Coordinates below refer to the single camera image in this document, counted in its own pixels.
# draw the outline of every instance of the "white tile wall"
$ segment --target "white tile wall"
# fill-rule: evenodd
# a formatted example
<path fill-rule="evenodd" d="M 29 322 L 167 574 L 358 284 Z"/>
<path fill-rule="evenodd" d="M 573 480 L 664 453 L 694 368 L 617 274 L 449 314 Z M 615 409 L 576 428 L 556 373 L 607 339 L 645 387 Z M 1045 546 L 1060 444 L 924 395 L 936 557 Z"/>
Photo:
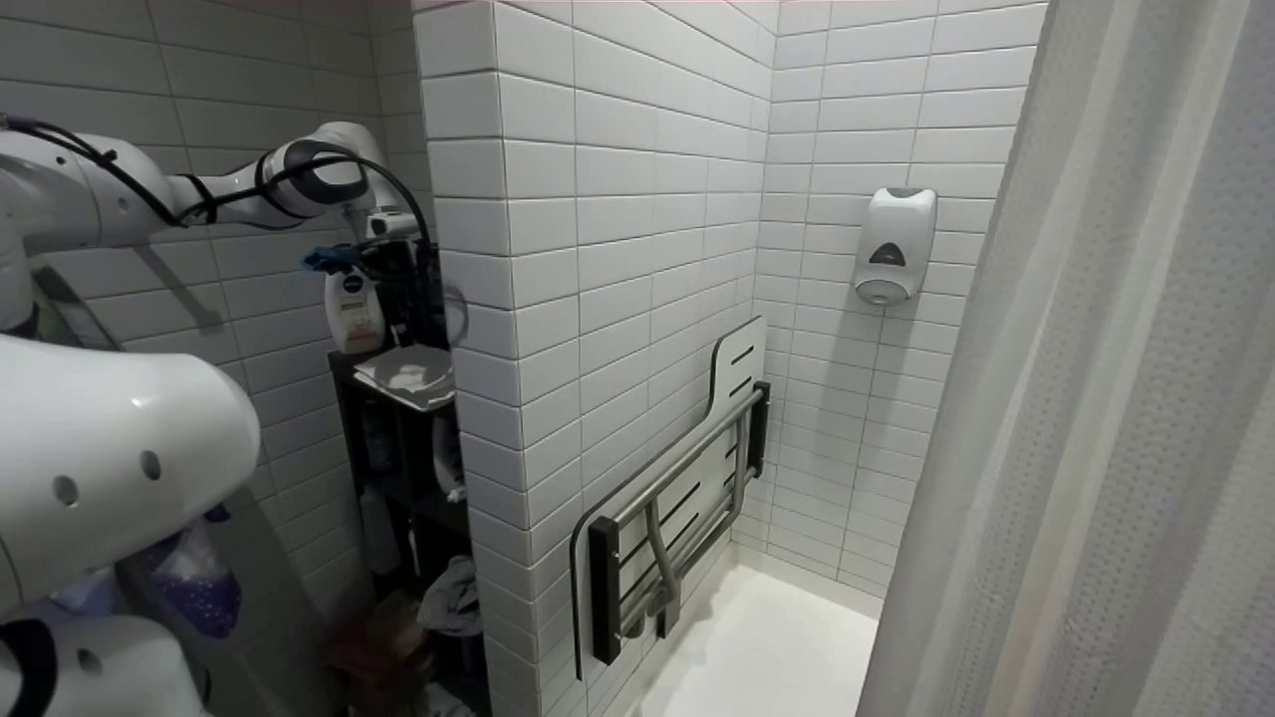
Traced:
<path fill-rule="evenodd" d="M 0 112 L 125 137 L 170 173 L 225 173 L 324 121 L 364 121 L 427 186 L 411 9 L 391 0 L 0 0 Z M 328 381 L 317 279 L 304 231 L 159 234 L 162 267 L 220 314 L 198 325 L 144 259 L 47 259 L 130 351 L 196 351 L 261 416 L 261 466 L 220 530 L 245 587 L 232 644 L 196 644 L 214 712 L 332 712 L 324 636 L 364 606 L 345 453 Z"/>
<path fill-rule="evenodd" d="M 884 599 L 1045 0 L 791 0 L 782 12 L 757 308 L 773 453 L 741 546 Z M 871 310 L 848 267 L 871 186 L 939 191 L 924 296 Z"/>
<path fill-rule="evenodd" d="M 607 712 L 568 679 L 564 538 L 706 403 L 750 314 L 773 4 L 417 4 L 499 712 Z"/>

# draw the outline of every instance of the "wall-mounted dispenser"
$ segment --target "wall-mounted dispenser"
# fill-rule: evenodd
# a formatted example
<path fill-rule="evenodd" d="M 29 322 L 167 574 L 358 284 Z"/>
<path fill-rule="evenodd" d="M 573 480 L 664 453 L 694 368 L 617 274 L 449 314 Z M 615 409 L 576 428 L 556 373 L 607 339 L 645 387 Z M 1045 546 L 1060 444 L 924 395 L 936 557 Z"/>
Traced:
<path fill-rule="evenodd" d="M 882 186 L 867 198 L 852 290 L 871 308 L 919 296 L 939 197 L 929 186 Z"/>

